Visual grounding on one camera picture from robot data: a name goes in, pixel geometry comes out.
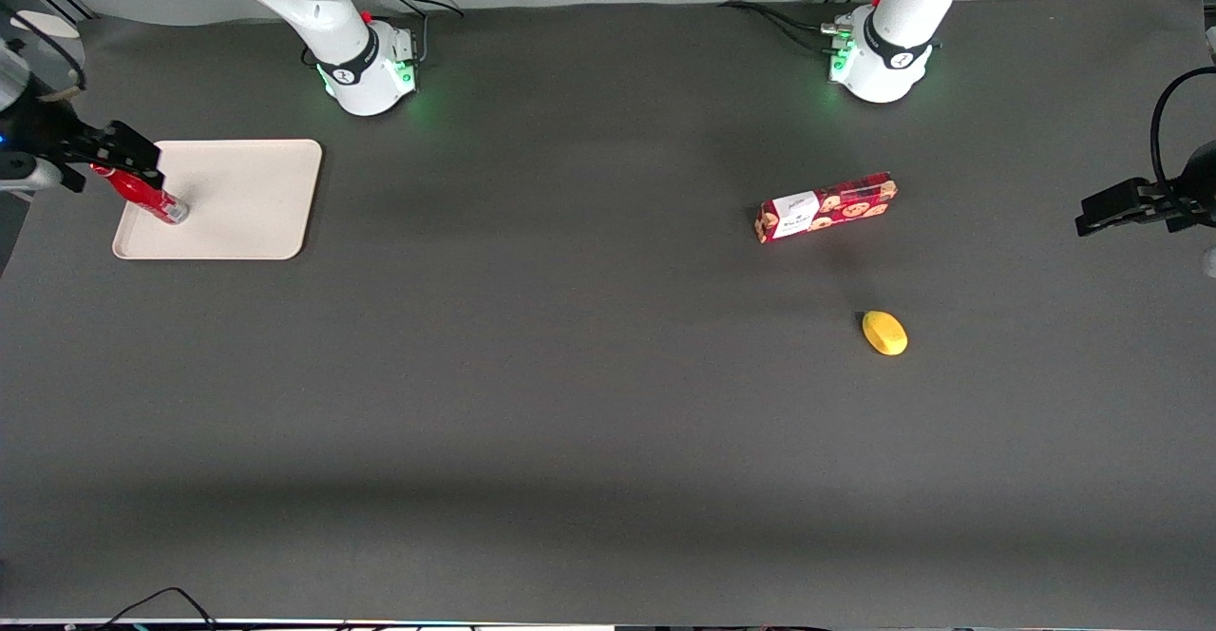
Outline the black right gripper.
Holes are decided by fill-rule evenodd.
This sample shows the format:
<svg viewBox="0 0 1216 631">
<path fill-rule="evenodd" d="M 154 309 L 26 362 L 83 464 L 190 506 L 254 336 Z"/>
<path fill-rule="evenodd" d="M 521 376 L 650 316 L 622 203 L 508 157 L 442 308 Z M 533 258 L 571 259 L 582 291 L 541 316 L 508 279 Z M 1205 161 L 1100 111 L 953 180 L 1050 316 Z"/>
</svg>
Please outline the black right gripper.
<svg viewBox="0 0 1216 631">
<path fill-rule="evenodd" d="M 165 178 L 158 171 L 161 148 L 124 122 L 108 122 L 94 130 L 64 102 L 44 102 L 47 85 L 30 75 L 26 89 L 1 111 L 4 153 L 30 154 L 49 163 L 94 160 L 117 168 L 116 182 L 133 192 L 161 192 Z"/>
</svg>

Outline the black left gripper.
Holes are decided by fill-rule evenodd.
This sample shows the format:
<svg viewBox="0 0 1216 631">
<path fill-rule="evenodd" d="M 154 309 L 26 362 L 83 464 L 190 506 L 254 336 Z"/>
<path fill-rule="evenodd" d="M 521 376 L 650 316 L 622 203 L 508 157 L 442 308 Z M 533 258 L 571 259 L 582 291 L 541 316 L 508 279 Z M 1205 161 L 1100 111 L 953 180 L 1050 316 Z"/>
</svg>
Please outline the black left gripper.
<svg viewBox="0 0 1216 631">
<path fill-rule="evenodd" d="M 1149 157 L 1155 184 L 1130 178 L 1082 199 L 1075 219 L 1079 237 L 1126 224 L 1166 222 L 1170 233 L 1200 225 L 1215 229 L 1215 142 L 1198 147 L 1176 178 L 1165 175 L 1156 141 L 1150 143 Z"/>
</svg>

